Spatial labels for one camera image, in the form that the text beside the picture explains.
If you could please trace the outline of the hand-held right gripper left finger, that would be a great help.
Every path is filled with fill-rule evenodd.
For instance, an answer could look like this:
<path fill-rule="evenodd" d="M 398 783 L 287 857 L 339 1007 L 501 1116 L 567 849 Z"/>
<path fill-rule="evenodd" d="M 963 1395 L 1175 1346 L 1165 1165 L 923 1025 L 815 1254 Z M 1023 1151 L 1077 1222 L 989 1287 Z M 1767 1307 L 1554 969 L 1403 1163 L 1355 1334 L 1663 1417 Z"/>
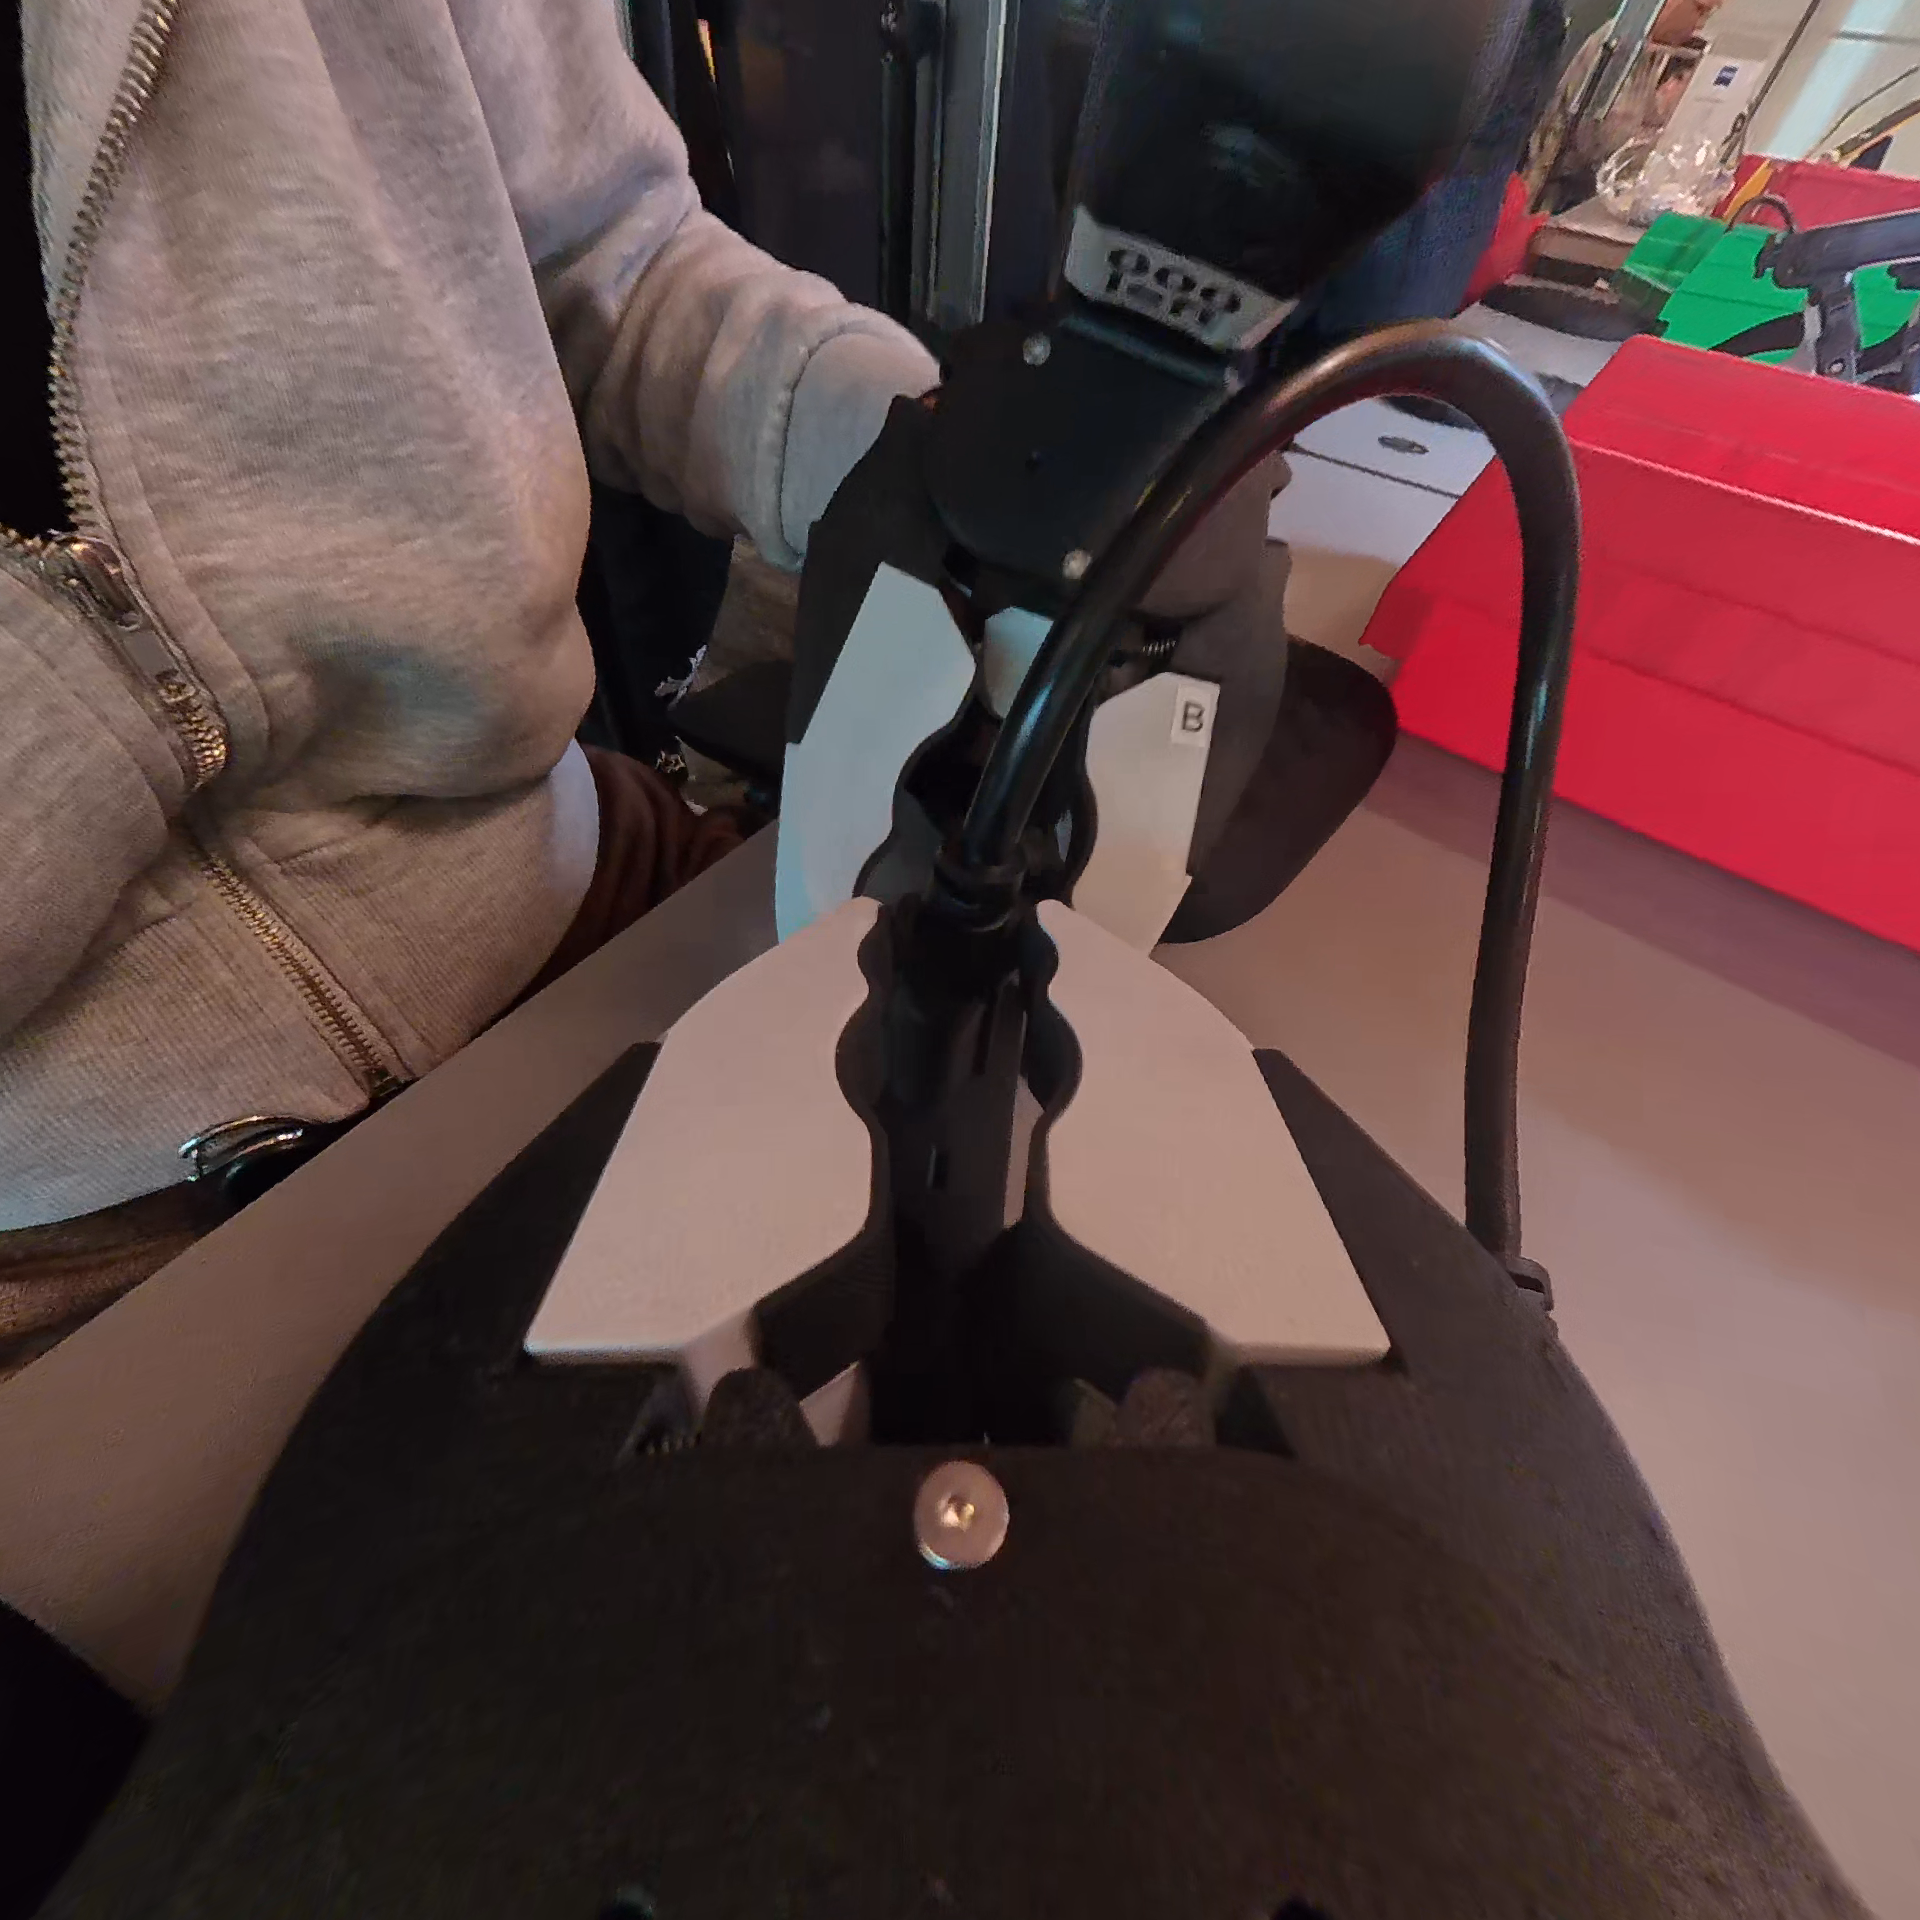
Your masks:
<path fill-rule="evenodd" d="M 851 1379 L 887 1307 L 873 1131 L 838 1050 L 870 994 L 855 899 L 665 1034 L 526 1330 L 541 1363 Z"/>

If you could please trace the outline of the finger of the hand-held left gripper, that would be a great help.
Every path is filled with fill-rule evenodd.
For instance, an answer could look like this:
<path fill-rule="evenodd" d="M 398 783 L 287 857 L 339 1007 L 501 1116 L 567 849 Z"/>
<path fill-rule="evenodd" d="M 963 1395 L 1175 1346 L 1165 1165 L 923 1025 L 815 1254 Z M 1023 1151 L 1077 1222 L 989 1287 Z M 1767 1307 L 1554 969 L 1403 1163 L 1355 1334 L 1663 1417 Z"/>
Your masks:
<path fill-rule="evenodd" d="M 895 828 L 912 759 L 968 705 L 975 657 L 941 591 L 879 564 L 821 702 L 784 753 L 774 935 L 846 906 Z"/>
<path fill-rule="evenodd" d="M 1094 844 L 1065 906 L 1151 954 L 1191 886 L 1191 850 L 1217 709 L 1217 683 L 1144 679 L 1093 711 L 1088 779 Z"/>

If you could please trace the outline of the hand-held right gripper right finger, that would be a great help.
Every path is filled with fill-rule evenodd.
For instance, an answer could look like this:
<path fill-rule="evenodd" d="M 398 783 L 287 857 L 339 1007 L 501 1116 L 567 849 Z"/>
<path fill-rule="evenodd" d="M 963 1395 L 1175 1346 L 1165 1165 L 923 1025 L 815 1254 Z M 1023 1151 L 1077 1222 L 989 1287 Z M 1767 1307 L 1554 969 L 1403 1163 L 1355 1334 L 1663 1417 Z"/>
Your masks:
<path fill-rule="evenodd" d="M 1022 1343 L 1074 1379 L 1381 1359 L 1387 1330 L 1235 1025 L 1065 903 L 1039 906 L 1025 954 Z"/>

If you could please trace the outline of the black power plug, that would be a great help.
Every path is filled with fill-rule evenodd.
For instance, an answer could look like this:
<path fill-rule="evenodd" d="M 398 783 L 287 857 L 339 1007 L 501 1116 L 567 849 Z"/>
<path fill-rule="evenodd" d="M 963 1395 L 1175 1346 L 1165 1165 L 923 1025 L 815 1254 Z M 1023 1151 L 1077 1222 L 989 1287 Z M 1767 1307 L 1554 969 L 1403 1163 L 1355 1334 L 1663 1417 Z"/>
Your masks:
<path fill-rule="evenodd" d="M 882 918 L 879 1085 L 890 1302 L 869 1359 L 888 1449 L 1047 1447 L 1054 1383 L 1016 1307 L 1016 1109 L 1034 1001 L 1038 906 L 987 925 L 945 899 Z"/>

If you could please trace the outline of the person's left forearm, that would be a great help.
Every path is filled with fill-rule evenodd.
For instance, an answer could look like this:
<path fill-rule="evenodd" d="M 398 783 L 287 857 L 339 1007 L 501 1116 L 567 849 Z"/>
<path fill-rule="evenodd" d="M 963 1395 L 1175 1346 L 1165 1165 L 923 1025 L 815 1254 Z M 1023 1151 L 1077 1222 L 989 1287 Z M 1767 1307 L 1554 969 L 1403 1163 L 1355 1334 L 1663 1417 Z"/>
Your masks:
<path fill-rule="evenodd" d="M 882 314 L 704 210 L 659 123 L 617 141 L 536 278 L 591 475 L 798 569 L 898 399 L 941 379 Z"/>

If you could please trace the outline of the white panel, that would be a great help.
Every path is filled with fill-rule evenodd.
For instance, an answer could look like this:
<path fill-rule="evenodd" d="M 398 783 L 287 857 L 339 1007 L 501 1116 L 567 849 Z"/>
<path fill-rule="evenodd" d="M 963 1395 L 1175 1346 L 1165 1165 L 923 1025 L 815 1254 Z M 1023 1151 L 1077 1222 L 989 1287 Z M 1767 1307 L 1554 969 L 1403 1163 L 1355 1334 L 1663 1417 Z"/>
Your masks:
<path fill-rule="evenodd" d="M 1462 339 L 1498 350 L 1521 367 L 1555 413 L 1583 391 L 1611 355 L 1554 327 L 1517 321 L 1485 305 L 1448 323 Z M 1314 420 L 1294 444 L 1296 469 L 1309 462 L 1368 474 L 1441 495 L 1459 495 L 1493 462 L 1493 444 L 1458 407 L 1418 395 L 1367 397 Z"/>

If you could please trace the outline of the dark metal cabinet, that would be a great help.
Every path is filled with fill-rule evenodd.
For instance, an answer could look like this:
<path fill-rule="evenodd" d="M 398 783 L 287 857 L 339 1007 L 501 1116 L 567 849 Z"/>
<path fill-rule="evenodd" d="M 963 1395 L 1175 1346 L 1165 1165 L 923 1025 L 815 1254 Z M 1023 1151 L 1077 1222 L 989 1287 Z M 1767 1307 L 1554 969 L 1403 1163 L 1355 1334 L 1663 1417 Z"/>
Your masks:
<path fill-rule="evenodd" d="M 615 4 L 707 210 L 934 346 L 1039 314 L 1098 13 Z"/>

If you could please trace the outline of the grey zip hoodie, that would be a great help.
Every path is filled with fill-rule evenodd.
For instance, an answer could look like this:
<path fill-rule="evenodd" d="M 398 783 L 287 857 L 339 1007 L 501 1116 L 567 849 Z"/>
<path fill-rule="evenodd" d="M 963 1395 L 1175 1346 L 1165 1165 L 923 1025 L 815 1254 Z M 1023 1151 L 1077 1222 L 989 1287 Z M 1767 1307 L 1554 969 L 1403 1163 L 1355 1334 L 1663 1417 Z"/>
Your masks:
<path fill-rule="evenodd" d="M 574 921 L 597 475 L 536 269 L 671 125 L 609 4 L 18 37 L 71 526 L 3 526 L 3 1229 L 365 1110 Z"/>

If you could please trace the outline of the red plastic bin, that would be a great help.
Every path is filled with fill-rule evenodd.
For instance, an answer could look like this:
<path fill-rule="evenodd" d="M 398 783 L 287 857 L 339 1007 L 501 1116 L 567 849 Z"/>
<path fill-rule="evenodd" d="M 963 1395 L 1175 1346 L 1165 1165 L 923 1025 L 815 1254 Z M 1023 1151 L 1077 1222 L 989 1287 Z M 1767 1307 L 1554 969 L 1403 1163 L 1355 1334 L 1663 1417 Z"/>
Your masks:
<path fill-rule="evenodd" d="M 1583 447 L 1560 801 L 1918 946 L 1915 537 Z"/>
<path fill-rule="evenodd" d="M 1563 428 L 1595 652 L 1779 628 L 1915 668 L 1912 399 L 1633 340 Z"/>

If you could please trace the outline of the green plastic bin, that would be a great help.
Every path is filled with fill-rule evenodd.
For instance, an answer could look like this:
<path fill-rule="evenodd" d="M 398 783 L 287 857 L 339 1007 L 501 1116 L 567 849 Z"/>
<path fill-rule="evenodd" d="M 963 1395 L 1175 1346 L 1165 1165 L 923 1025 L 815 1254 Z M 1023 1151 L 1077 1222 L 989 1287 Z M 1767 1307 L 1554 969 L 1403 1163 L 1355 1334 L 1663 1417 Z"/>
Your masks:
<path fill-rule="evenodd" d="M 1752 276 L 1759 246 L 1779 228 L 1669 213 L 1626 252 L 1611 291 L 1669 346 L 1787 367 L 1808 297 Z M 1886 273 L 1859 273 L 1855 291 L 1867 347 L 1886 340 L 1918 305 L 1918 293 L 1897 291 Z"/>

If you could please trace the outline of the black device on white stand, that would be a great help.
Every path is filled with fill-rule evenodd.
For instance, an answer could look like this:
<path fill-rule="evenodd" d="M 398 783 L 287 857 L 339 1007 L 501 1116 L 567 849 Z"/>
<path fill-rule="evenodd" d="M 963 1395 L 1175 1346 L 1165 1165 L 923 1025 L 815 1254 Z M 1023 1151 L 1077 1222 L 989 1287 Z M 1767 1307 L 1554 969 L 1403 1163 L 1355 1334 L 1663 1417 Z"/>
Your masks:
<path fill-rule="evenodd" d="M 1886 273 L 1897 291 L 1918 293 L 1915 209 L 1846 225 L 1789 225 L 1763 239 L 1752 262 L 1758 282 L 1808 297 L 1782 362 L 1787 370 L 1915 397 L 1918 314 L 1867 347 L 1855 291 L 1859 273 Z"/>

